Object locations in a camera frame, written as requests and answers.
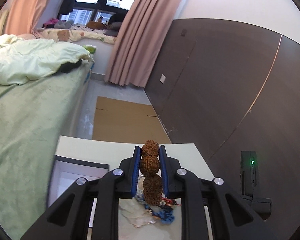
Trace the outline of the pink curtain right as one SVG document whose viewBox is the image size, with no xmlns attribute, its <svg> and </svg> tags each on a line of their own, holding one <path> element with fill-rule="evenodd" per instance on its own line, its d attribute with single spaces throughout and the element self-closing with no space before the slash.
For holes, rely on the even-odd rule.
<svg viewBox="0 0 300 240">
<path fill-rule="evenodd" d="M 111 52 L 104 80 L 145 87 L 181 0 L 135 0 Z"/>
</svg>

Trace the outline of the flat brown cardboard sheet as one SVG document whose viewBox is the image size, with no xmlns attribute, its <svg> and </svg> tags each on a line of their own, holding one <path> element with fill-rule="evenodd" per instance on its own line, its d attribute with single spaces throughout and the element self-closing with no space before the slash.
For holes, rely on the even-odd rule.
<svg viewBox="0 0 300 240">
<path fill-rule="evenodd" d="M 151 105 L 97 98 L 92 139 L 98 141 L 158 144 L 171 141 Z"/>
</svg>

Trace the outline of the white translucent plastic bag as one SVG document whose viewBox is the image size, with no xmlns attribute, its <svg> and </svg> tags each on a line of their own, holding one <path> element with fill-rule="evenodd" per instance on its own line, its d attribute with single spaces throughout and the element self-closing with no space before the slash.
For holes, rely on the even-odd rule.
<svg viewBox="0 0 300 240">
<path fill-rule="evenodd" d="M 119 200 L 119 210 L 121 215 L 136 228 L 156 223 L 152 211 L 145 208 L 146 202 L 143 197 L 144 178 L 144 176 L 139 177 L 137 191 L 132 199 Z"/>
</svg>

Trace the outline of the green bed with sheet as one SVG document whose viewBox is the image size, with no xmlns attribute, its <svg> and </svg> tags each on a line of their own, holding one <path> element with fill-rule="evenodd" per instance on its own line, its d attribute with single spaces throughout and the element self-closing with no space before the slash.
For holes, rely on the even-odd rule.
<svg viewBox="0 0 300 240">
<path fill-rule="evenodd" d="M 45 211 L 58 139 L 69 130 L 91 63 L 24 85 L 0 86 L 0 225 L 20 239 Z"/>
</svg>

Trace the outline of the pale green crumpled duvet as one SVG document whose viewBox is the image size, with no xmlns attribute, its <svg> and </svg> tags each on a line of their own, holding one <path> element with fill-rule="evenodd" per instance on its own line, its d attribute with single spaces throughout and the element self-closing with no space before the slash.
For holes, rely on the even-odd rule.
<svg viewBox="0 0 300 240">
<path fill-rule="evenodd" d="M 93 62 L 83 46 L 50 39 L 0 36 L 0 86 L 23 85 L 56 74 L 64 63 Z"/>
</svg>

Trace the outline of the black garment on bed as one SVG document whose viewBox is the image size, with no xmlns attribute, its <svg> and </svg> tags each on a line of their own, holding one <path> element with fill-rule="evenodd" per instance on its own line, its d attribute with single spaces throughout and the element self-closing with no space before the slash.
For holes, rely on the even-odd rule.
<svg viewBox="0 0 300 240">
<path fill-rule="evenodd" d="M 64 63 L 60 66 L 59 70 L 57 71 L 57 73 L 70 73 L 71 71 L 73 71 L 74 69 L 77 69 L 81 66 L 82 64 L 82 60 L 78 60 L 76 63 L 71 63 L 71 62 L 67 62 Z"/>
</svg>

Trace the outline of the black phone on mount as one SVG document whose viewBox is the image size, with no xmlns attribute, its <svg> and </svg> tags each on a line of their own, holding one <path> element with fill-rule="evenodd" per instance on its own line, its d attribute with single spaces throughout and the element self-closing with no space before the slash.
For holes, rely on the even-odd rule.
<svg viewBox="0 0 300 240">
<path fill-rule="evenodd" d="M 255 151 L 241 151 L 241 194 L 253 197 L 258 184 L 258 161 Z"/>
</svg>

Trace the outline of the black square jewelry box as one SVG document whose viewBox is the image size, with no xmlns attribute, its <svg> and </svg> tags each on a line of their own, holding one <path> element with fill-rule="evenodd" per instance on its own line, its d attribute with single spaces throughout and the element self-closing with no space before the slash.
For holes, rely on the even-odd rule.
<svg viewBox="0 0 300 240">
<path fill-rule="evenodd" d="M 100 179 L 109 170 L 109 164 L 55 155 L 48 185 L 46 208 L 50 207 L 78 178 L 86 178 L 88 181 Z"/>
</svg>

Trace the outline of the floral window seat cushion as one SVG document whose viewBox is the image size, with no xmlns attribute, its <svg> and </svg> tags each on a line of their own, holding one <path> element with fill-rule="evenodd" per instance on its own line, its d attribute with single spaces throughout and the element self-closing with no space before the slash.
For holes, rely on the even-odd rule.
<svg viewBox="0 0 300 240">
<path fill-rule="evenodd" d="M 33 34 L 36 38 L 55 40 L 56 42 L 77 42 L 84 38 L 99 40 L 107 44 L 114 44 L 116 37 L 107 36 L 104 33 L 95 33 L 84 30 L 69 29 L 35 29 Z"/>
</svg>

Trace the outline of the pink curtain left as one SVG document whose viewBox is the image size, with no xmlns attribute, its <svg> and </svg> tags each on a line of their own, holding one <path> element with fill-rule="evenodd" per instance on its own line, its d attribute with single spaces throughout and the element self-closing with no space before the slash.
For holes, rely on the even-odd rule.
<svg viewBox="0 0 300 240">
<path fill-rule="evenodd" d="M 5 33 L 30 34 L 38 23 L 49 0 L 13 0 Z"/>
</svg>

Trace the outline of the white wall switch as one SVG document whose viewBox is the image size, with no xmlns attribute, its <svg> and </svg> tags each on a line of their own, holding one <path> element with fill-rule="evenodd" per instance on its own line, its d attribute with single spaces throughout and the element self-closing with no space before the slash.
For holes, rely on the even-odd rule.
<svg viewBox="0 0 300 240">
<path fill-rule="evenodd" d="M 160 77 L 160 82 L 162 84 L 164 84 L 165 80 L 166 80 L 166 76 L 164 74 L 162 74 L 161 77 Z"/>
</svg>

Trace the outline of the pink curtain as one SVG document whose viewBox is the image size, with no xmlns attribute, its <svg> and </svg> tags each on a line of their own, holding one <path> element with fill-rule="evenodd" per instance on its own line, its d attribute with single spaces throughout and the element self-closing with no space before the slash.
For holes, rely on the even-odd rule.
<svg viewBox="0 0 300 240">
<path fill-rule="evenodd" d="M 135 0 L 111 52 L 104 80 L 145 87 L 181 0 Z"/>
<path fill-rule="evenodd" d="M 13 0 L 5 33 L 30 34 L 38 23 L 49 0 Z"/>
</svg>

